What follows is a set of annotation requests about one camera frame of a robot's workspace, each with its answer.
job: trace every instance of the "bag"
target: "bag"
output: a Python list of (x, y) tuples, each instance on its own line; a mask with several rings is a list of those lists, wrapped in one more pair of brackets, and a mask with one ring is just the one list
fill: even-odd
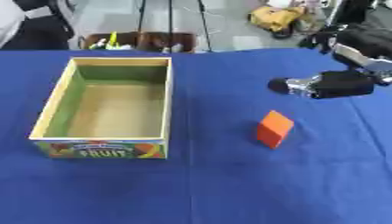
[(250, 22), (272, 32), (280, 32), (290, 28), (290, 24), (305, 14), (305, 7), (291, 7), (284, 10), (263, 6), (254, 10)]

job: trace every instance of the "tripod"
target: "tripod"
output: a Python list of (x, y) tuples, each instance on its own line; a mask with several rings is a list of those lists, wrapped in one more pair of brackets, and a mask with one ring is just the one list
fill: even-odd
[[(204, 28), (204, 33), (206, 34), (206, 42), (208, 46), (208, 51), (211, 53), (213, 51), (212, 45), (211, 45), (211, 39), (210, 39), (210, 34), (208, 33), (208, 27), (207, 27), (207, 20), (206, 20), (206, 6), (203, 4), (202, 0), (197, 0), (198, 1), (198, 6), (199, 6), (199, 14), (201, 16), (201, 20), (203, 23), (203, 28)], [(169, 6), (169, 53), (172, 53), (172, 47), (173, 47), (173, 0), (168, 0), (168, 6)], [(139, 23), (137, 26), (137, 32), (140, 33), (143, 28), (143, 22), (144, 22), (144, 15), (145, 15), (145, 9), (147, 5), (147, 0), (142, 1), (142, 5), (140, 6), (139, 12), (140, 12), (140, 18), (139, 18)]]

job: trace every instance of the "orange cube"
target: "orange cube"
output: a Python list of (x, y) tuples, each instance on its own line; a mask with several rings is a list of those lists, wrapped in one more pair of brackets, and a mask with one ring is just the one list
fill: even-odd
[(271, 110), (257, 127), (257, 139), (271, 149), (275, 149), (286, 138), (293, 126), (292, 120)]

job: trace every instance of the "floor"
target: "floor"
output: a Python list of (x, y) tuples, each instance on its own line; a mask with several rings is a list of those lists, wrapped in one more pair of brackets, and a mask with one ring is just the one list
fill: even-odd
[[(143, 0), (79, 0), (73, 26), (78, 36), (93, 33), (131, 32), (137, 29), (139, 7)], [(270, 33), (249, 24), (247, 14), (261, 6), (263, 0), (203, 0), (206, 21), (215, 52), (240, 51), (270, 47), (295, 47), (303, 37), (295, 35), (286, 40), (271, 38)], [(173, 0), (174, 30), (197, 35), (196, 52), (207, 50), (206, 35), (199, 14), (198, 0)], [(369, 13), (369, 23), (392, 28), (392, 10), (379, 7)], [(168, 0), (147, 0), (144, 31), (168, 30)], [(71, 41), (79, 49), (79, 39)]]

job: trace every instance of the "cardboard box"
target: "cardboard box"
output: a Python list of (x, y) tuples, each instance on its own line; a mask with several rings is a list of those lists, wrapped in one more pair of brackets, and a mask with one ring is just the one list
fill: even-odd
[(52, 158), (167, 158), (170, 58), (73, 58), (30, 139)]

